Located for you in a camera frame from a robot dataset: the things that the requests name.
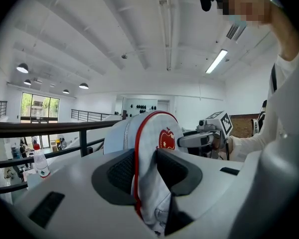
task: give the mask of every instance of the window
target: window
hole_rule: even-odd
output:
[[[58,123],[59,104],[60,99],[57,98],[23,93],[21,100],[20,122]],[[58,135],[42,135],[38,136],[37,139],[41,148],[49,148],[51,146],[51,142],[55,142],[55,140],[58,139]]]

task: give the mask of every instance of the black slot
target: black slot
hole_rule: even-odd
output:
[[[61,193],[50,192],[30,214],[29,218],[40,227],[45,228],[64,197],[65,195]]]
[[[201,182],[200,168],[164,149],[156,153],[157,169],[163,181],[174,196],[189,195]]]
[[[95,191],[113,205],[134,205],[131,195],[134,176],[134,149],[99,166],[92,174]]]
[[[223,167],[222,169],[220,169],[220,171],[224,172],[224,173],[229,173],[229,174],[232,174],[232,175],[238,175],[238,173],[239,173],[239,170],[229,168],[229,167]]]

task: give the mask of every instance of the red bottle cap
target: red bottle cap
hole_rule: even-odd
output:
[[[38,143],[34,144],[33,149],[34,150],[39,150],[40,149],[40,144],[38,144]]]

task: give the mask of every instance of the red apple logo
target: red apple logo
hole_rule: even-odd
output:
[[[167,131],[163,129],[159,134],[159,148],[175,149],[174,133],[167,127]]]

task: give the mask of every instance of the red trim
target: red trim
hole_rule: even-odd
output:
[[[174,115],[170,114],[170,113],[167,113],[167,112],[163,112],[163,111],[157,111],[157,112],[153,112],[151,114],[149,114],[144,120],[143,122],[141,123],[139,129],[138,129],[138,132],[136,134],[136,138],[135,138],[135,155],[134,155],[134,162],[135,162],[135,165],[134,165],[134,168],[135,168],[135,179],[134,179],[134,197],[136,199],[136,212],[137,214],[141,216],[141,200],[139,198],[139,195],[138,195],[138,182],[139,182],[139,145],[140,145],[140,137],[141,137],[141,134],[142,134],[142,130],[145,126],[145,124],[149,121],[149,119],[151,117],[153,117],[154,115],[157,115],[157,114],[167,114],[167,115],[171,115],[175,120],[176,122],[178,123],[177,119],[174,117]]]

